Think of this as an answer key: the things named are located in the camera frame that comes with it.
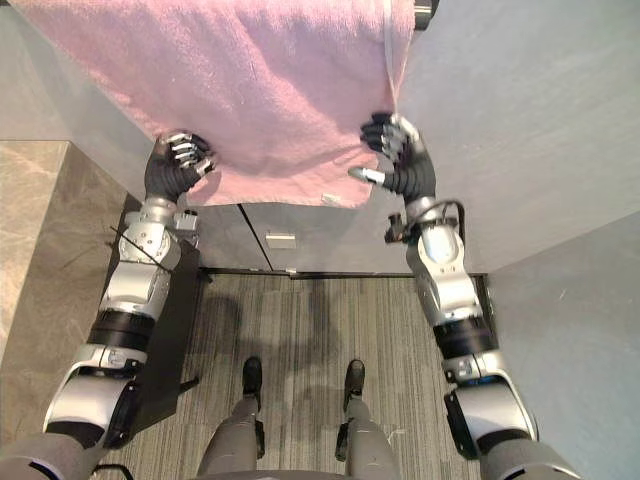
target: black trim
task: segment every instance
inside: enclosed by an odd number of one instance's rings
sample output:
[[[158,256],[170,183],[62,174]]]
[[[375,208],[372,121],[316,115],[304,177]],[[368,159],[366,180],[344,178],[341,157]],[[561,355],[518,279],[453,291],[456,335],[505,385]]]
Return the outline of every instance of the black trim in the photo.
[[[39,463],[36,462],[31,462],[29,464],[29,466],[31,468],[33,468],[34,470],[39,471],[41,474],[43,474],[45,477],[47,477],[49,480],[60,480],[60,478],[58,478],[58,476],[53,473],[51,470],[49,470],[47,467],[45,467],[44,465],[40,465]]]
[[[87,422],[52,422],[47,425],[47,433],[60,433],[76,440],[82,448],[94,447],[102,437],[104,430]]]
[[[478,453],[473,445],[471,433],[455,390],[444,396],[444,405],[447,407],[447,422],[458,453],[467,460],[475,460],[478,458]]]
[[[433,333],[445,359],[498,348],[493,332],[482,317],[437,325]]]
[[[155,321],[145,315],[105,310],[91,327],[87,343],[146,351]]]
[[[133,480],[133,475],[127,467],[124,465],[120,465],[119,463],[102,463],[100,465],[96,465],[96,468],[93,469],[93,473],[99,472],[101,470],[119,470],[124,476],[125,480]]]
[[[132,427],[139,409],[139,387],[134,382],[129,382],[122,390],[113,410],[104,439],[105,448],[122,448],[133,439],[135,432],[132,432]]]
[[[412,273],[376,273],[376,272],[296,272],[289,273],[284,270],[251,270],[247,268],[217,268],[201,267],[206,275],[267,275],[274,277],[289,277],[291,280],[314,280],[332,278],[414,278]],[[485,277],[486,273],[471,273],[473,279]]]
[[[517,472],[513,472],[511,475],[509,475],[508,477],[504,477],[504,480],[514,480],[515,478],[518,478],[521,475],[524,475],[526,472],[524,471],[524,468],[522,470],[518,470]]]
[[[253,233],[253,238],[256,239],[256,242],[258,243],[258,247],[260,247],[260,251],[262,252],[262,255],[264,255],[264,259],[269,264],[269,268],[271,270],[273,270],[273,265],[271,265],[271,262],[269,261],[269,257],[267,257],[267,252],[264,251],[262,243],[260,243],[260,239],[258,238],[258,234],[254,230],[253,224],[251,223],[251,220],[249,220],[249,216],[247,215],[247,212],[244,211],[244,207],[240,203],[238,203],[238,208],[240,209],[240,213],[244,217],[244,221],[247,222],[247,225],[249,226],[249,229],[251,230],[251,233]]]
[[[498,445],[499,443],[506,442],[508,440],[531,440],[529,435],[524,430],[517,428],[510,428],[508,430],[498,430],[496,432],[487,433],[478,439],[478,449],[480,453],[486,455],[489,451]]]

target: gray partition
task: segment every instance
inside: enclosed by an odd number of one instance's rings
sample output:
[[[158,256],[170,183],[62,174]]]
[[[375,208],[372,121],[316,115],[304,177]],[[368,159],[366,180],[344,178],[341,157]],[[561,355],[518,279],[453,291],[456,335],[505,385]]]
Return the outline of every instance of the gray partition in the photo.
[[[467,207],[470,270],[493,271],[640,209],[638,18],[636,0],[446,1],[414,39],[400,112],[424,133],[439,195]],[[394,263],[370,238],[393,208],[372,203],[351,215],[245,209],[262,230],[302,237],[297,258],[268,252],[276,263],[319,269],[325,261],[310,252],[331,249],[337,263],[359,259],[350,269],[403,271],[401,256]],[[341,243],[344,217],[362,231]]]
[[[500,343],[543,441],[585,479],[640,469],[640,213],[490,275]]]

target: gray wall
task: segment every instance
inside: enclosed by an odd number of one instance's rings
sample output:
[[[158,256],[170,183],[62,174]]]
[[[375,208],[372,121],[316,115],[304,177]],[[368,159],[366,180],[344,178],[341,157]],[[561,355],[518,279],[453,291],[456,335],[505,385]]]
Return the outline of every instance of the gray wall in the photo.
[[[640,210],[638,18],[637,0],[447,0],[414,39],[400,112],[424,133],[439,195],[467,207],[470,270]],[[247,206],[262,233],[303,238],[275,263],[312,270],[404,271],[375,242],[393,210],[379,197],[350,214]]]
[[[440,196],[468,208],[472,271],[640,210],[639,17],[636,0],[448,0],[413,42],[400,110],[425,134]],[[0,138],[70,139],[141,196],[150,140],[9,7],[0,9],[0,58]],[[298,250],[267,251],[274,264],[405,271],[378,240],[392,203],[246,210],[262,238],[301,239]],[[234,207],[207,214],[210,265],[265,268]]]
[[[490,275],[542,440],[587,479],[640,470],[640,213]]]
[[[0,7],[0,105],[1,140],[71,140],[144,197],[151,140],[11,7]],[[198,210],[206,265],[268,269],[235,205]]]

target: robot forearm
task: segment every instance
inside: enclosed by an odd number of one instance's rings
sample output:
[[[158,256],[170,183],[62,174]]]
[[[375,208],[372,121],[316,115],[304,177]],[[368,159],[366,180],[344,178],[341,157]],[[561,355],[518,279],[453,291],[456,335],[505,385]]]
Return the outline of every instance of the robot forearm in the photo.
[[[407,263],[442,352],[445,378],[455,385],[445,405],[458,451],[480,459],[485,480],[578,478],[553,450],[538,443],[535,420],[508,373],[464,268],[464,209],[457,201],[436,201],[434,169],[420,134],[406,119],[381,113],[362,131],[361,139],[392,160],[394,171],[354,168],[349,173],[405,199],[406,224],[399,213],[390,216],[385,241],[407,243]],[[446,214],[452,205],[458,208],[456,217]]]

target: gray carpet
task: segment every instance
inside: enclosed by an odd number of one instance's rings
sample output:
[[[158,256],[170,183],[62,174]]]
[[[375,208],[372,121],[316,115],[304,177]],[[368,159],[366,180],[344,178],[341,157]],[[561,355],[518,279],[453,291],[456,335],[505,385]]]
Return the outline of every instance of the gray carpet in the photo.
[[[217,276],[205,287],[185,365],[185,379],[199,374],[201,384],[176,415],[105,462],[125,463],[137,480],[193,477],[241,395],[244,359],[258,354],[267,443],[258,468],[342,473],[333,457],[342,382],[359,357],[367,368],[363,398],[390,436],[403,478],[477,479],[477,465],[459,457],[450,439],[430,333],[410,279]]]

